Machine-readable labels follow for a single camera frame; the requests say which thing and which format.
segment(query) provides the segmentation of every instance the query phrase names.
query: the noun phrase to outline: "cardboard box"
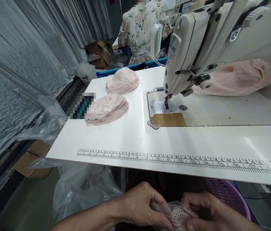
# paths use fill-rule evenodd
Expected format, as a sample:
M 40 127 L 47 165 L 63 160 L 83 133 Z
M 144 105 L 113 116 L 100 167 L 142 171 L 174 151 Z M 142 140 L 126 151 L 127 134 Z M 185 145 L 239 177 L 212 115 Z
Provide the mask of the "cardboard box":
M 46 144 L 41 140 L 36 140 L 28 149 L 28 152 L 31 152 L 37 156 L 42 156 L 50 150 L 51 146 Z
M 90 61 L 90 64 L 94 65 L 96 69 L 106 68 L 109 65 L 110 57 L 107 53 L 103 53 L 102 57 Z
M 104 54 L 104 51 L 103 51 L 104 45 L 105 43 L 103 41 L 98 40 L 96 42 L 90 43 L 85 48 L 89 54 L 98 55 L 102 57 Z
M 106 68 L 110 62 L 109 55 L 103 51 L 103 47 L 105 45 L 106 44 L 103 41 L 98 40 L 86 46 L 86 51 L 89 55 L 92 54 L 101 57 L 99 59 L 90 61 L 90 64 L 94 65 L 96 69 Z
M 28 169 L 29 165 L 39 156 L 26 152 L 14 165 L 14 169 L 27 178 L 41 178 L 49 176 L 52 168 Z

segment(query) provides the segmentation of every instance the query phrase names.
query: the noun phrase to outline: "person's left hand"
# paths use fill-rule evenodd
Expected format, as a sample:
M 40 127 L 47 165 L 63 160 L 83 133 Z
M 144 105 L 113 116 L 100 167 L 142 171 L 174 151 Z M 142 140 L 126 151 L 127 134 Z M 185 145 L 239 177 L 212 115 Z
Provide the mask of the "person's left hand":
M 171 222 L 162 213 L 149 207 L 150 202 L 165 204 L 165 199 L 149 183 L 142 182 L 121 197 L 114 199 L 119 205 L 124 222 L 137 226 L 160 226 L 173 230 Z

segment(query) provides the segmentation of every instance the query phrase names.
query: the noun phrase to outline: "floor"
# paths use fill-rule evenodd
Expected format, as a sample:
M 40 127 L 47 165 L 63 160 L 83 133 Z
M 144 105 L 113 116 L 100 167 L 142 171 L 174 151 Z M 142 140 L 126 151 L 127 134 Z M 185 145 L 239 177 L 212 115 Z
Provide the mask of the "floor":
M 68 116 L 85 90 L 86 86 L 78 93 L 66 113 Z M 2 211 L 0 227 L 6 231 L 50 230 L 56 223 L 52 215 L 52 199 L 59 178 L 57 168 L 53 168 L 47 178 L 25 178 Z

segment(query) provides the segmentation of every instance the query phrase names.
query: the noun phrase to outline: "floral dress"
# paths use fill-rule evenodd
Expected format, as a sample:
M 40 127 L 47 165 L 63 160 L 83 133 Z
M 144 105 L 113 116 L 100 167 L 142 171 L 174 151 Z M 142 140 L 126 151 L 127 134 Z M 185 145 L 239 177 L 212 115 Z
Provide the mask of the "floral dress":
M 156 23 L 163 25 L 164 39 L 167 36 L 165 28 L 169 26 L 169 19 L 160 2 L 141 3 L 124 13 L 119 34 L 122 36 L 122 44 L 126 45 L 128 42 L 131 49 L 129 65 L 152 60 L 150 29 Z

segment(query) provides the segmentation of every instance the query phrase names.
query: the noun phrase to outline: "hand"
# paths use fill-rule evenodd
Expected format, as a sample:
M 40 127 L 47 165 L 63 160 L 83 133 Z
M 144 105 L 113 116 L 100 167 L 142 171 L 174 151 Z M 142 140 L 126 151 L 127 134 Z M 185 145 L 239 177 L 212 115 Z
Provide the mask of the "hand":
M 121 197 L 113 200 L 118 204 L 124 222 L 137 226 L 156 225 L 173 230 L 171 222 L 162 214 L 153 211 L 149 204 L 166 204 L 165 199 L 149 183 L 142 182 Z
M 199 218 L 188 220 L 186 224 L 188 231 L 263 231 L 259 226 L 208 192 L 185 192 L 181 203 L 194 211 L 199 211 L 200 208 L 208 209 L 212 217 L 211 221 Z

